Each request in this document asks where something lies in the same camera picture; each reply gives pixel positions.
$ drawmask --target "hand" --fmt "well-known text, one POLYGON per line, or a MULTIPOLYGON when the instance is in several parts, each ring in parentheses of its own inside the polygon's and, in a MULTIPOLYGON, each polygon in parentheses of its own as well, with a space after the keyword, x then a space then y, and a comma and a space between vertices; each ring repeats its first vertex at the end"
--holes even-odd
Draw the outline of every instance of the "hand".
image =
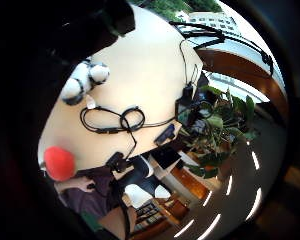
POLYGON ((75 186, 76 188, 79 188, 81 191, 84 191, 84 192, 93 192, 94 189, 89 189, 88 188, 88 185, 89 184, 95 184, 95 182, 92 180, 92 179, 89 179, 87 177, 79 177, 79 178, 75 178, 73 179, 75 181, 75 186))

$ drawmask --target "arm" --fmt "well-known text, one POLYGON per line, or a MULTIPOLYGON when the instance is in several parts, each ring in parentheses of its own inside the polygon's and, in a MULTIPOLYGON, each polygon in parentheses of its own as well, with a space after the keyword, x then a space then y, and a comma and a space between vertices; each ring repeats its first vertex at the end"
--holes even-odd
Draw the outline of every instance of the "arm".
POLYGON ((79 188, 84 192, 92 192, 93 189, 88 189, 89 184, 95 184, 93 180, 87 177, 79 177, 79 178, 70 178, 69 180, 63 182, 55 182, 54 187, 59 194, 61 194, 64 190, 68 188, 79 188))

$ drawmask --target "wooden desk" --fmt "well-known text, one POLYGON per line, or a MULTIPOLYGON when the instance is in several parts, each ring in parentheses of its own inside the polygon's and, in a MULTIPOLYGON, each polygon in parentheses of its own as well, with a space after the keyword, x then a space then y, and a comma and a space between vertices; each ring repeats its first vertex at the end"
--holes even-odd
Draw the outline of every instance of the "wooden desk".
MULTIPOLYGON (((175 100, 185 86, 184 62, 179 50, 183 37, 149 11, 135 6, 133 11, 136 29, 92 56, 93 62, 102 61, 109 66, 110 77, 90 95, 99 105, 118 113, 137 105, 145 113, 146 123, 157 123, 174 116, 175 100)), ((182 48, 188 81, 194 64, 199 69, 198 78, 202 61, 187 42, 182 48)), ((56 102, 39 142, 39 163, 43 161, 44 150, 52 145, 72 152, 78 170, 102 166, 116 151, 128 154, 133 146, 131 136, 126 132, 101 135, 87 131, 79 119, 84 107, 85 101, 76 106, 68 106, 60 99, 56 102)), ((137 118, 129 116, 131 124, 137 122, 137 118)), ((105 112, 89 115, 88 121, 100 127, 119 124, 116 116, 105 112)), ((138 144, 131 157, 156 148, 153 141, 167 126, 134 132, 138 144)), ((176 124, 175 133, 179 128, 180 124, 176 124)))

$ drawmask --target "black device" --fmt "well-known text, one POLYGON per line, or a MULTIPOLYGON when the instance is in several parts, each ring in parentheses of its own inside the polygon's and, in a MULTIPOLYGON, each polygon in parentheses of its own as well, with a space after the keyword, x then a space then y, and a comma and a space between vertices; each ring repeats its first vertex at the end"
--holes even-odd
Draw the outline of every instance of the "black device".
POLYGON ((126 159, 123 159, 123 154, 121 152, 115 152, 106 162, 106 166, 109 167, 111 171, 121 173, 126 170, 128 162, 126 159))
POLYGON ((195 121, 195 113, 192 107, 192 94, 193 87, 188 84, 183 88, 182 97, 177 99, 175 103, 176 120, 184 127, 191 126, 195 121))
POLYGON ((166 169, 181 158, 179 153, 170 146, 157 148, 151 151, 150 154, 157 161, 160 167, 162 167, 162 169, 166 169))
POLYGON ((157 146, 161 146, 164 141, 166 139, 173 139, 175 137, 174 135, 174 130, 175 130, 175 127, 174 125, 171 123, 155 140, 154 140, 154 143, 157 145, 157 146))
POLYGON ((176 164, 177 169, 182 169, 184 167, 184 162, 180 159, 180 161, 176 164))

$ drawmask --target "building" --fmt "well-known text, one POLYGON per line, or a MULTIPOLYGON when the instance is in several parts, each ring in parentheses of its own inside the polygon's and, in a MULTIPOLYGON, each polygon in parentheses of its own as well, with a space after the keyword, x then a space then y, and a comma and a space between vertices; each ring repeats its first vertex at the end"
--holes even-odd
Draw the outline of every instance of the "building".
MULTIPOLYGON (((241 37, 241 33, 236 22, 232 17, 228 17, 224 12, 192 12, 187 14, 183 11, 180 11, 176 12, 176 17, 182 22, 203 24, 222 30, 223 33, 241 37)), ((192 27, 186 26, 180 26, 179 29, 183 32, 193 30, 192 27)))

